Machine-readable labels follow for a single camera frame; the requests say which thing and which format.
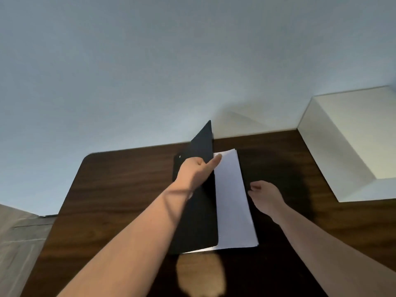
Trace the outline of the black folder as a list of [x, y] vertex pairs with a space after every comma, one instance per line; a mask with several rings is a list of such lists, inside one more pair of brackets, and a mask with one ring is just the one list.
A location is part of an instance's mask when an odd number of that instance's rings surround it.
[[179, 255], [218, 244], [215, 174], [187, 201], [168, 254]]

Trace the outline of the person's right hand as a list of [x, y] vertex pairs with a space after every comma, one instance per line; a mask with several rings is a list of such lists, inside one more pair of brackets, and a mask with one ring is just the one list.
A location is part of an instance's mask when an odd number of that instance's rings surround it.
[[274, 184], [264, 181], [263, 191], [264, 196], [261, 199], [252, 199], [252, 201], [260, 212], [268, 215], [276, 224], [279, 224], [279, 219], [287, 205]]

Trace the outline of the person's left hand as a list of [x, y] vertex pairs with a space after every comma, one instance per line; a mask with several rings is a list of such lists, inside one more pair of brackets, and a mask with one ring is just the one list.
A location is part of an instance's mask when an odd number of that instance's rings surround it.
[[214, 172], [205, 171], [206, 162], [199, 157], [186, 159], [179, 169], [174, 186], [177, 192], [190, 199], [194, 191], [201, 186]]

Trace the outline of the white paper stack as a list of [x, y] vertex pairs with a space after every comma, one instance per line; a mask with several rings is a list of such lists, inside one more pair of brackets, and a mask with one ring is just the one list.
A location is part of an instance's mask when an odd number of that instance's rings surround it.
[[255, 232], [236, 149], [217, 152], [220, 164], [215, 168], [218, 244], [189, 253], [259, 245]]

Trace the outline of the person's left forearm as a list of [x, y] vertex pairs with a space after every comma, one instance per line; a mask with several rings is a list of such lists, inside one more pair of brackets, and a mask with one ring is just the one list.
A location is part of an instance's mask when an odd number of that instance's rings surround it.
[[192, 194], [177, 180], [117, 234], [57, 297], [144, 297]]

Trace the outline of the person's right forearm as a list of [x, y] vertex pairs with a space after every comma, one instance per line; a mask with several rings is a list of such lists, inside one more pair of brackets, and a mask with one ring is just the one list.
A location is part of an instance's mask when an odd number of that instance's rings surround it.
[[396, 297], [396, 272], [325, 232], [282, 202], [271, 218], [329, 297]]

